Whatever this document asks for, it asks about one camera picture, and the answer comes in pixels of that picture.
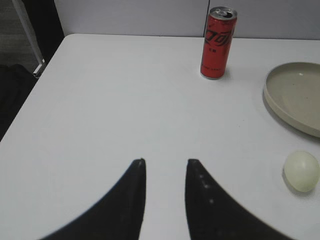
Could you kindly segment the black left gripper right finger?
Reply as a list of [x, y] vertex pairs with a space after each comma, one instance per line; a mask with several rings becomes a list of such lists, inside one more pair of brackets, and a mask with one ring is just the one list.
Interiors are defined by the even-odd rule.
[[185, 211], [192, 240], [287, 240], [236, 202], [198, 159], [185, 175]]

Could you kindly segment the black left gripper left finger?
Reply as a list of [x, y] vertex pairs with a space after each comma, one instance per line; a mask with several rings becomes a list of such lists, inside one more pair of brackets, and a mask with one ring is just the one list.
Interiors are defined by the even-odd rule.
[[81, 216], [45, 240], [138, 240], [146, 203], [146, 162], [132, 161], [117, 183]]

